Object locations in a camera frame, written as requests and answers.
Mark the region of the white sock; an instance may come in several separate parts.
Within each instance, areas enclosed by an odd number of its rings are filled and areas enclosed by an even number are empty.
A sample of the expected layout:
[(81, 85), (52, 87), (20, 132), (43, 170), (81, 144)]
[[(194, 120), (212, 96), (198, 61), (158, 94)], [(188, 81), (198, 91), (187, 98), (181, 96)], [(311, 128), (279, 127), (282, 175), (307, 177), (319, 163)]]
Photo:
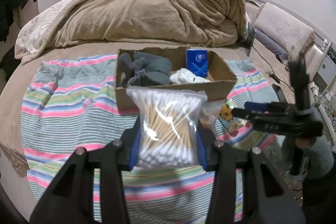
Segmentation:
[(172, 84), (184, 85), (210, 83), (210, 80), (196, 76), (186, 68), (181, 68), (170, 76), (170, 82)]

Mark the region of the bag of cotton swabs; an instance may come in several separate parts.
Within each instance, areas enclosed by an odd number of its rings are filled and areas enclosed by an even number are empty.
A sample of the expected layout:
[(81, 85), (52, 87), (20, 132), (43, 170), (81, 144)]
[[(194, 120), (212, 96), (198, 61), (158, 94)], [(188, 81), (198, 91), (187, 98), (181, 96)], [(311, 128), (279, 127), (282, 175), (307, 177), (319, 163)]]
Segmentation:
[(130, 86), (126, 93), (139, 109), (138, 167), (175, 169), (199, 164), (197, 126), (207, 101), (204, 91)]

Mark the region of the grey socks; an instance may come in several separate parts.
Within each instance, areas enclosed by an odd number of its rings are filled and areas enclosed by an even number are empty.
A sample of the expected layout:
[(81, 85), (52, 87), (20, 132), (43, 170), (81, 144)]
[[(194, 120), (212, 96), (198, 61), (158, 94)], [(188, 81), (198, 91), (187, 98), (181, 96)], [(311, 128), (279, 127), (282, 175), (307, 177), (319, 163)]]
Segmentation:
[(172, 62), (162, 56), (144, 52), (135, 52), (133, 58), (129, 53), (122, 53), (119, 57), (119, 67), (124, 77), (119, 86), (158, 86), (169, 85)]

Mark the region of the black phone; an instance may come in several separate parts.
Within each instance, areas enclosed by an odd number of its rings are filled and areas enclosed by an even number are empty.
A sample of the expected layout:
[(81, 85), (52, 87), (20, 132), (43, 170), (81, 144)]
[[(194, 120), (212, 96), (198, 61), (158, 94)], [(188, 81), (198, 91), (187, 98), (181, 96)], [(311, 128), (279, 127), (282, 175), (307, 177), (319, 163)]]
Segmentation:
[(278, 98), (278, 101), (281, 103), (287, 103), (285, 94), (282, 90), (282, 88), (276, 84), (272, 84), (272, 88), (274, 90), (274, 92), (276, 93), (276, 96)]

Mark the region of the cartoon tissue pack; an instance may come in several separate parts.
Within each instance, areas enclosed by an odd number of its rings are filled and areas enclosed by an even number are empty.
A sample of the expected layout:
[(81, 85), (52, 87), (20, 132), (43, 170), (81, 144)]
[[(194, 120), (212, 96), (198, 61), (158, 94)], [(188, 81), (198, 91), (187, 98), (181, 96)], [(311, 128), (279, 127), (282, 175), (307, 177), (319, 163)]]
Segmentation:
[(244, 127), (247, 124), (247, 120), (234, 117), (232, 110), (236, 108), (235, 102), (230, 99), (224, 102), (219, 112), (219, 120), (222, 126), (225, 128), (226, 132), (232, 133), (238, 129)]

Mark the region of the clear bag of snacks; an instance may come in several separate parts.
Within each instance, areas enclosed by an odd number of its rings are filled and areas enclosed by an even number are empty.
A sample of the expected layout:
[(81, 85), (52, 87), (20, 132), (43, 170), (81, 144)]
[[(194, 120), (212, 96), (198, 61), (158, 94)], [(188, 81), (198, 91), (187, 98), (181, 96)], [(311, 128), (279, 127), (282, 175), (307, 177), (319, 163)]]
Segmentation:
[(209, 129), (215, 134), (217, 133), (215, 124), (224, 104), (225, 100), (206, 101), (202, 103), (199, 120), (205, 129)]

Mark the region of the grey pillow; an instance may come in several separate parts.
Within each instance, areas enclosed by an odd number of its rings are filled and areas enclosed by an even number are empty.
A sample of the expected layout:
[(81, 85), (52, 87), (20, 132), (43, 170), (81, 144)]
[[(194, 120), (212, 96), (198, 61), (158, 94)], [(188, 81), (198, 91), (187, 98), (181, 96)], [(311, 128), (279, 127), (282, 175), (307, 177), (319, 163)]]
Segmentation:
[(268, 50), (270, 50), (276, 57), (280, 57), (283, 60), (288, 59), (288, 52), (279, 46), (273, 39), (259, 29), (255, 29), (255, 38)]

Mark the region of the black tablet on stand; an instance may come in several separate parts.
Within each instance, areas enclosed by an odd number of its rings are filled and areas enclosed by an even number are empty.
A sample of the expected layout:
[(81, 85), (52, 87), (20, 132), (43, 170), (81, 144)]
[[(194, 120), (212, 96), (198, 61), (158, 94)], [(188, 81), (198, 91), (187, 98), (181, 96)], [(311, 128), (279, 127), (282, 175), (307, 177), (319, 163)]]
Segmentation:
[(254, 29), (252, 24), (248, 23), (248, 36), (244, 43), (245, 52), (248, 57), (250, 56), (250, 52), (253, 46), (255, 35), (256, 35), (256, 30)]

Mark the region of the embroidered beige pillow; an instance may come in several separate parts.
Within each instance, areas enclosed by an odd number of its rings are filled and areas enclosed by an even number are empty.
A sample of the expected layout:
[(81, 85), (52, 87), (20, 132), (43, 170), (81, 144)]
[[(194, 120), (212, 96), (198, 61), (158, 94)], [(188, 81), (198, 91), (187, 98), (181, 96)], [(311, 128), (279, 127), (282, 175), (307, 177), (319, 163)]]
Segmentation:
[(310, 26), (269, 2), (260, 7), (253, 26), (284, 49), (289, 61), (297, 59), (315, 40)]

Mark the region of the cardboard box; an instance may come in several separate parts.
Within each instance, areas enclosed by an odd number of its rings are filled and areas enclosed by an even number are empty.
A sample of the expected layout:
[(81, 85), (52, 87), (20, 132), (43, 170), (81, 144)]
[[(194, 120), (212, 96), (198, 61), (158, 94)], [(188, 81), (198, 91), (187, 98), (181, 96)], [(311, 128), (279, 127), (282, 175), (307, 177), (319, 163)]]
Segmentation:
[(116, 93), (120, 110), (135, 108), (126, 89), (139, 86), (155, 89), (204, 91), (208, 100), (228, 97), (237, 77), (217, 53), (210, 50), (153, 48), (119, 50)]

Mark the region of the blue tissue pack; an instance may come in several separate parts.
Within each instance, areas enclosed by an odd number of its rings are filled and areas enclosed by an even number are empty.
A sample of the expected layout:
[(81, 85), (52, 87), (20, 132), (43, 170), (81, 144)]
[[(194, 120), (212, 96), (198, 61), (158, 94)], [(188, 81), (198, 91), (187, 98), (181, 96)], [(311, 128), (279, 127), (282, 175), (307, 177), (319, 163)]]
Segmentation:
[(209, 60), (206, 50), (188, 49), (185, 51), (186, 69), (194, 75), (206, 78), (209, 70)]

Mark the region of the striped colourful towel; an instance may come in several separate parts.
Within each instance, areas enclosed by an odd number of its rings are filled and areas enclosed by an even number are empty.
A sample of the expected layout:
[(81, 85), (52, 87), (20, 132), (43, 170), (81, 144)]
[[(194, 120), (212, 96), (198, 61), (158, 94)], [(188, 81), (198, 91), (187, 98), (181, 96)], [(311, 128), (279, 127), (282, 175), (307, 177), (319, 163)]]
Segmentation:
[[(114, 55), (45, 61), (22, 102), (21, 135), (35, 198), (77, 147), (104, 147), (134, 125), (138, 112), (117, 108)], [(134, 169), (122, 175), (132, 223), (204, 223), (214, 175), (199, 166)]]

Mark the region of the beige blanket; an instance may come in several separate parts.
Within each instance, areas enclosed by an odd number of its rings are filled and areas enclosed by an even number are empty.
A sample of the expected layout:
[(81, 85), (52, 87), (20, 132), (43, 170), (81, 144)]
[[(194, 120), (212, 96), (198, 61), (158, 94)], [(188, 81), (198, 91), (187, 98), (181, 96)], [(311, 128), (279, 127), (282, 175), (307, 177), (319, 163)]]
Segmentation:
[(37, 53), (93, 41), (224, 47), (247, 37), (244, 0), (72, 0), (41, 37)]

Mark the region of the floral white quilt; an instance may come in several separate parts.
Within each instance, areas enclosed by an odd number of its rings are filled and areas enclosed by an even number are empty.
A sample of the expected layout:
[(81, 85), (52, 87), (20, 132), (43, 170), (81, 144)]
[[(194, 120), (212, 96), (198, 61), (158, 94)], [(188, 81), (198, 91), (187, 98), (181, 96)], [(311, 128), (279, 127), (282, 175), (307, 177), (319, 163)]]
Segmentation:
[(32, 18), (21, 28), (14, 47), (14, 57), (17, 60), (21, 60), (24, 56), (37, 53), (42, 45), (42, 34), (44, 34), (51, 22), (70, 1), (72, 0), (61, 0), (57, 2)]

